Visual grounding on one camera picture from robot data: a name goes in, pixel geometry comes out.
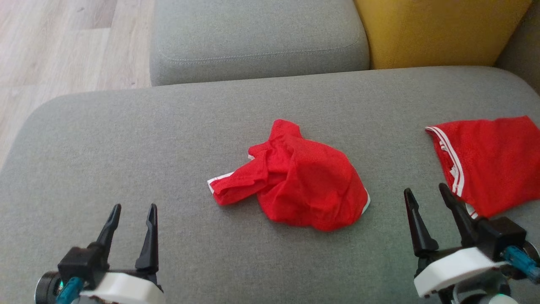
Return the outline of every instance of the red mesh fabric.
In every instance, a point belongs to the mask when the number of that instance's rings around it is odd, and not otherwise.
[[[369,202],[347,156],[304,139],[292,122],[276,120],[268,141],[248,152],[253,160],[210,183],[218,204],[257,194],[272,221],[331,231],[358,220]]]
[[[540,130],[527,116],[427,127],[452,191],[475,217],[540,199]]]

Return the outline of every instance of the yellow pillow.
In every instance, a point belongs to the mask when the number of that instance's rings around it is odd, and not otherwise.
[[[493,65],[531,0],[355,0],[372,69]]]

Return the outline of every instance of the gray sofa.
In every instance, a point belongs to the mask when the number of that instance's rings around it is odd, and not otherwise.
[[[352,0],[160,0],[154,20],[154,86],[369,69]]]
[[[155,79],[167,81],[174,72],[167,73]],[[93,241],[116,203],[123,211],[109,259],[115,268],[133,267],[146,212],[157,204],[158,280],[167,303],[422,302],[413,285],[416,258],[403,190],[413,189],[442,248],[459,244],[437,189],[442,169],[423,128],[519,115],[540,125],[540,96],[516,75],[489,67],[353,71],[56,98],[27,120],[0,172],[0,302],[31,302],[37,279],[71,246]],[[216,204],[206,180],[244,164],[247,148],[265,141],[277,118],[347,154],[372,200],[356,224],[322,233],[269,221],[253,197]],[[535,244],[539,215],[538,202],[507,212]],[[537,287],[527,281],[512,287],[520,303],[538,303]]]

